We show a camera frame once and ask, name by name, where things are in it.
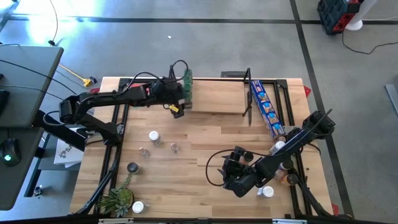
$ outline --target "concrete floor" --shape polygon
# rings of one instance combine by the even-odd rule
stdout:
[[[317,20],[317,2],[296,0],[300,18]],[[65,49],[61,62],[86,77],[100,81],[104,76],[132,76],[143,70],[162,76],[172,62],[182,58],[197,77],[218,77],[221,71],[250,67],[254,77],[302,78],[311,88],[295,24],[77,22],[65,17],[292,20],[286,0],[57,0],[54,4],[61,18],[56,42]],[[396,1],[378,1],[367,17],[398,16],[397,9]],[[50,3],[21,0],[14,11],[18,14],[36,16],[8,21],[0,41],[47,45],[55,32]],[[355,217],[396,223],[398,174],[393,170],[398,159],[394,150],[398,117],[384,85],[398,85],[398,45],[361,55],[346,49],[341,35],[326,36],[320,25],[303,25],[303,32],[323,104],[333,109],[333,139]],[[368,25],[346,32],[345,42],[369,51],[377,44],[397,41],[397,35],[397,25]],[[55,78],[84,91],[57,73]],[[61,97],[70,94],[54,83],[49,92]],[[308,102],[312,111],[317,109],[312,94]],[[56,99],[46,96],[42,109],[55,110],[57,105]],[[342,210],[328,149],[324,142],[320,145],[331,200]],[[52,186],[51,194],[19,197],[12,210],[0,212],[0,220],[66,215],[75,179],[76,173],[42,173],[39,184]],[[36,211],[27,213],[26,207],[32,205]]]

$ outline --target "potted plant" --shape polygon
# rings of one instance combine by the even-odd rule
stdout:
[[[114,212],[118,218],[127,214],[134,203],[134,194],[126,188],[130,183],[131,176],[132,173],[129,173],[120,187],[111,189],[109,194],[100,198],[98,206],[104,209],[104,214]]]

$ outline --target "blue box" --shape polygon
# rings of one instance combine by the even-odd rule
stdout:
[[[260,110],[262,119],[269,129],[269,135],[271,136],[271,138],[276,139],[278,137],[285,136],[284,127],[279,121],[275,109],[272,106],[272,103],[269,100],[269,97],[261,81],[252,81],[250,83],[250,88],[252,90],[253,98],[256,101],[257,107]]]

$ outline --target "wooden table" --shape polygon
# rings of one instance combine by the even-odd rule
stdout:
[[[101,91],[117,90],[118,83],[118,77],[104,77]],[[287,83],[295,124],[300,126],[310,114],[303,83],[299,78],[288,78]],[[264,87],[271,101],[275,102],[273,87]],[[281,98],[282,109],[285,110],[284,97]],[[113,108],[96,108],[95,116],[109,122]],[[118,122],[121,121],[122,113],[123,107],[119,110]],[[160,133],[164,146],[155,147],[150,142],[148,134],[153,130]],[[180,145],[178,154],[170,150],[171,142]],[[212,186],[206,181],[205,164],[216,151],[241,146],[250,151],[268,153],[272,145],[273,141],[255,104],[251,126],[248,126],[248,117],[242,117],[241,114],[187,111],[184,117],[174,119],[170,111],[162,106],[130,108],[116,186],[127,177],[127,164],[136,162],[141,167],[141,173],[133,176],[129,188],[136,199],[147,202],[150,209],[143,215],[129,212],[126,216],[283,218],[287,213],[293,215],[290,190],[276,180],[269,182],[275,190],[275,195],[269,199],[256,197],[257,188],[253,188],[243,198],[238,198],[232,191]],[[145,159],[139,155],[140,147],[148,148],[150,158]],[[81,208],[97,188],[104,152],[105,146],[101,142],[86,148],[70,206],[71,212]],[[308,176],[308,186],[325,210],[331,213],[331,202],[318,151],[311,146],[304,147],[302,159],[305,175]],[[221,157],[215,157],[210,163],[209,177],[213,182],[222,182],[222,176],[216,170],[221,167],[222,162]],[[305,211],[299,188],[298,200],[301,210]]]

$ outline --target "wooden board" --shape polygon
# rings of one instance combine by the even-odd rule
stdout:
[[[118,83],[119,78],[105,77],[101,91],[117,89]],[[295,123],[301,124],[310,114],[302,80],[291,78],[287,79],[287,83]],[[271,101],[275,101],[273,88],[264,87]],[[111,120],[112,113],[113,106],[95,109],[95,116],[105,122]],[[123,106],[118,122],[121,121],[122,113]],[[160,133],[164,140],[162,147],[155,147],[149,141],[148,133],[152,130]],[[178,154],[171,151],[171,142],[180,144],[181,151]],[[127,164],[133,161],[138,163],[142,172],[132,178],[129,188],[138,200],[149,203],[150,209],[144,215],[130,212],[127,217],[283,218],[287,213],[293,215],[289,188],[275,180],[269,182],[275,190],[275,195],[269,199],[256,197],[256,188],[243,198],[237,198],[232,191],[212,186],[206,181],[205,164],[214,152],[239,145],[247,150],[267,153],[272,144],[255,105],[250,127],[248,118],[241,114],[187,112],[184,117],[173,119],[162,106],[130,108],[117,185],[127,177]],[[150,151],[148,159],[138,153],[143,146]],[[97,187],[104,151],[101,142],[86,148],[70,206],[71,212],[81,208]],[[332,212],[319,153],[308,146],[304,148],[302,158],[308,186],[325,210]],[[213,182],[222,181],[216,170],[222,162],[223,159],[216,156],[210,163],[209,177]],[[298,199],[304,211],[299,190]]]
[[[193,81],[194,112],[243,113],[244,99],[243,82]]]

